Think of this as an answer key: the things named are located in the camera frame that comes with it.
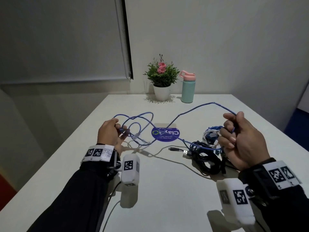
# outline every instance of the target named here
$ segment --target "person's left hand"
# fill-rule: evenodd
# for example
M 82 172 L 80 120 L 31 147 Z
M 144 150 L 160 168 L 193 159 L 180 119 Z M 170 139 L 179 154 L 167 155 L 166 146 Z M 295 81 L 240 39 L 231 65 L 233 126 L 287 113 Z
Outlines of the person's left hand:
M 121 125 L 117 124 L 118 121 L 119 120 L 117 118 L 113 118 L 111 120 L 105 121 L 102 124 L 102 126 L 98 130 L 97 143 L 114 146 L 114 149 L 118 151 L 119 154 L 121 154 L 121 144 L 129 135 L 130 130 L 127 129 L 127 127 L 124 125 L 123 129 L 125 130 L 125 132 L 122 134 L 122 132 L 119 131 Z

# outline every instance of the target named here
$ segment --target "table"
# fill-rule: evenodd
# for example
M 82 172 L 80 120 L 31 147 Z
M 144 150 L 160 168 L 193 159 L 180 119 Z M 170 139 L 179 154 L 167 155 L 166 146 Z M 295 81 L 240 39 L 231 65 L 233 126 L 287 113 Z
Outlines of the table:
M 85 151 L 95 144 L 98 128 L 105 120 L 119 113 L 134 116 L 152 111 L 153 123 L 170 123 L 179 113 L 213 101 L 234 112 L 244 111 L 245 117 L 265 136 L 270 155 L 284 160 L 303 181 L 306 193 L 309 192 L 309 153 L 232 95 L 195 95 L 191 104 L 182 103 L 180 95 L 159 103 L 151 95 L 109 95 L 0 212 L 0 231 L 26 231 L 29 228 L 79 168 Z M 212 104 L 179 117 L 175 124 L 180 137 L 191 142 L 201 140 L 209 126 L 224 123 L 222 114 L 225 112 Z M 151 130 L 151 126 L 147 127 L 141 138 L 153 140 Z M 137 132 L 137 127 L 132 127 L 131 131 Z M 137 144 L 129 138 L 127 141 L 129 145 L 123 144 L 122 157 L 136 152 Z M 190 159 L 184 158 L 181 152 L 169 151 L 169 146 L 183 147 L 183 143 L 180 140 L 155 141 L 144 150 L 137 150 L 141 162 L 139 186 L 131 190 L 120 187 L 116 191 L 103 221 L 104 226 L 110 215 L 105 232 L 216 231 L 216 228 L 224 227 L 236 230 L 224 221 L 220 212 L 215 181 L 222 176 L 201 175 Z M 237 176 L 234 170 L 227 171 L 229 176 Z

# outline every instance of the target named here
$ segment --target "bottle body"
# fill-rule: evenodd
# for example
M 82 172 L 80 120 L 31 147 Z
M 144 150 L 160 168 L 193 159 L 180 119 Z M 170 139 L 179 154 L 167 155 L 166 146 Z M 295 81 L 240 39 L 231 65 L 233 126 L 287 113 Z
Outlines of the bottle body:
M 195 90 L 195 80 L 183 80 L 181 101 L 184 103 L 193 102 Z

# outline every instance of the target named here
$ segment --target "blue ethernet cable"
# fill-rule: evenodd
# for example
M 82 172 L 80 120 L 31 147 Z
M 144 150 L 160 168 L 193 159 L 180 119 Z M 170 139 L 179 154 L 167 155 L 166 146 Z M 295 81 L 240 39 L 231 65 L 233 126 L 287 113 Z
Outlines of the blue ethernet cable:
M 166 127 L 166 129 L 164 130 L 164 132 L 162 132 L 161 135 L 163 135 L 163 134 L 165 133 L 165 131 L 167 130 L 167 128 L 168 128 L 178 117 L 180 117 L 181 115 L 184 115 L 184 114 L 189 113 L 189 112 L 191 112 L 191 111 L 193 111 L 193 110 L 195 110 L 195 109 L 197 109 L 197 108 L 199 108 L 199 107 L 202 107 L 202 106 L 205 106 L 205 105 L 209 105 L 209 104 L 218 105 L 219 107 L 222 107 L 222 108 L 226 109 L 227 111 L 229 111 L 230 113 L 233 113 L 234 115 L 236 115 L 235 112 L 231 111 L 230 109 L 228 109 L 228 108 L 226 108 L 226 107 L 224 107 L 224 106 L 222 106 L 222 105 L 220 105 L 220 104 L 218 104 L 218 103 L 216 103 L 216 102 L 205 103 L 205 104 L 196 106 L 196 107 L 192 108 L 191 110 L 189 110 L 189 111 L 187 111 L 187 112 L 184 112 L 184 113 L 181 113 L 181 114 L 179 114 L 178 116 L 176 116 L 176 118 L 172 120 L 172 122 Z M 145 115 L 145 114 L 152 114 L 151 120 L 148 120 L 147 118 L 143 117 L 143 115 Z M 128 118 L 128 119 L 122 124 L 122 126 L 121 126 L 121 128 L 120 128 L 120 131 L 124 131 L 124 130 L 123 130 L 123 126 L 124 126 L 125 123 L 128 122 L 129 120 L 135 120 L 136 118 L 142 118 L 142 119 L 148 121 L 148 124 L 147 124 L 143 129 L 141 128 L 141 125 L 140 125 L 140 123 L 138 123 L 138 122 L 133 122 L 133 123 L 130 124 L 130 126 L 128 127 L 128 128 L 130 128 L 133 124 L 138 124 L 138 125 L 139 125 L 139 132 L 138 132 L 138 133 L 133 134 L 133 133 L 130 132 L 129 135 L 128 135 L 128 136 L 131 137 L 132 140 L 135 141 L 138 145 L 140 145 L 140 146 L 149 146 L 149 145 L 153 144 L 153 143 L 156 141 L 156 139 L 154 139 L 152 142 L 147 142 L 147 141 L 145 141 L 145 140 L 139 138 L 141 132 L 143 132 L 143 131 L 145 130 L 145 128 L 147 128 L 148 125 L 151 124 L 154 128 L 157 128 L 157 127 L 154 126 L 154 124 L 152 123 L 152 120 L 153 120 L 153 117 L 154 117 L 154 114 L 153 114 L 152 112 L 145 112 L 145 113 L 139 114 L 139 115 L 137 115 L 137 116 L 132 116 L 132 117 L 129 117 L 129 116 L 125 115 L 125 114 L 117 114 L 117 115 L 114 116 L 114 118 L 117 117 L 117 116 L 125 116 L 125 117 Z M 172 135 L 172 134 L 170 134 L 170 135 L 176 137 L 177 139 L 181 140 L 181 141 L 184 142 L 184 143 L 190 144 L 190 146 L 196 146 L 196 147 L 199 147 L 199 148 L 202 148 L 202 149 L 206 149 L 206 150 L 211 150 L 211 151 L 221 150 L 221 148 L 206 148 L 206 147 L 202 147 L 202 146 L 193 144 L 193 143 L 191 143 L 191 142 L 188 142 L 188 141 L 186 141 L 186 140 L 184 140 L 184 139 L 181 139 L 181 138 L 179 138 L 179 137 L 177 137 L 177 136 L 175 136 L 175 135 Z M 136 139 L 139 139 L 139 140 L 143 141 L 145 144 L 139 143 Z

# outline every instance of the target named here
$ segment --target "purple sticker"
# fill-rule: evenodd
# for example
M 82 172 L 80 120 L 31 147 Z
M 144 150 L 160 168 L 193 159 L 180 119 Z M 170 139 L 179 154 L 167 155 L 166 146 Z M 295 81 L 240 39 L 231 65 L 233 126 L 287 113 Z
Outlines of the purple sticker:
M 171 142 L 175 141 L 177 137 L 179 137 L 180 132 L 179 129 L 176 128 L 153 128 L 151 134 L 158 141 Z

